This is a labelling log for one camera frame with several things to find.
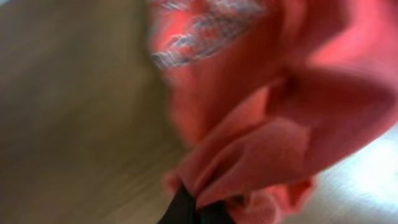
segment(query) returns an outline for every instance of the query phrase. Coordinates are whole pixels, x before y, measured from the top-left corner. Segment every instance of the blurry clothing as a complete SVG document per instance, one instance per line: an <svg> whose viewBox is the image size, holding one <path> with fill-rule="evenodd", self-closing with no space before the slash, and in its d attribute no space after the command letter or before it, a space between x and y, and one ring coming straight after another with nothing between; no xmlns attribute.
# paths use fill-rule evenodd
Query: blurry clothing
<svg viewBox="0 0 398 224"><path fill-rule="evenodd" d="M154 60L193 149L168 183L197 209L222 200L238 224L276 223L397 121L398 1L153 5Z"/></svg>

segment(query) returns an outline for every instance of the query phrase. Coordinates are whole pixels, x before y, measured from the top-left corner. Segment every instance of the floor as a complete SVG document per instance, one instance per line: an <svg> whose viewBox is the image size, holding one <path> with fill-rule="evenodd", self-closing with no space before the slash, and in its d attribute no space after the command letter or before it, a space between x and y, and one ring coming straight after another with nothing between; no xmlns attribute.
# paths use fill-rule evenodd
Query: floor
<svg viewBox="0 0 398 224"><path fill-rule="evenodd" d="M0 7L0 223L156 223L184 149L142 44L144 1ZM323 173L286 224L398 220L398 127Z"/></svg>

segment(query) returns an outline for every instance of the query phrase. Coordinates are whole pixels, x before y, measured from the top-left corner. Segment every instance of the pink fabric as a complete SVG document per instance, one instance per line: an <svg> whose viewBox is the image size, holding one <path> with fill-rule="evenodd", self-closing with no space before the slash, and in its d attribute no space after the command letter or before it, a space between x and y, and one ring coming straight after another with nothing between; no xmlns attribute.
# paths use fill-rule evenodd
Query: pink fabric
<svg viewBox="0 0 398 224"><path fill-rule="evenodd" d="M398 1L155 5L152 48L193 149L166 182L198 208L224 200L238 224L276 223L397 121Z"/></svg>

